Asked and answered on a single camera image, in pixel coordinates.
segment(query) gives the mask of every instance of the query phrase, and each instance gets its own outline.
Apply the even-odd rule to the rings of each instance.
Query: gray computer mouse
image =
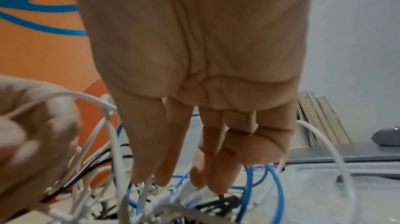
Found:
[[[400,146],[400,126],[379,130],[371,139],[379,146]]]

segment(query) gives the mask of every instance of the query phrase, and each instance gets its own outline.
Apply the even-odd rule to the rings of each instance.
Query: skin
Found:
[[[295,130],[309,0],[78,4],[129,137],[134,183],[152,174],[159,185],[169,182],[194,106],[204,125],[190,172],[195,186],[224,193],[243,165],[285,155]]]
[[[5,115],[61,87],[0,76],[0,223],[27,207],[68,169],[79,135],[78,109],[71,98],[53,98],[29,112]]]

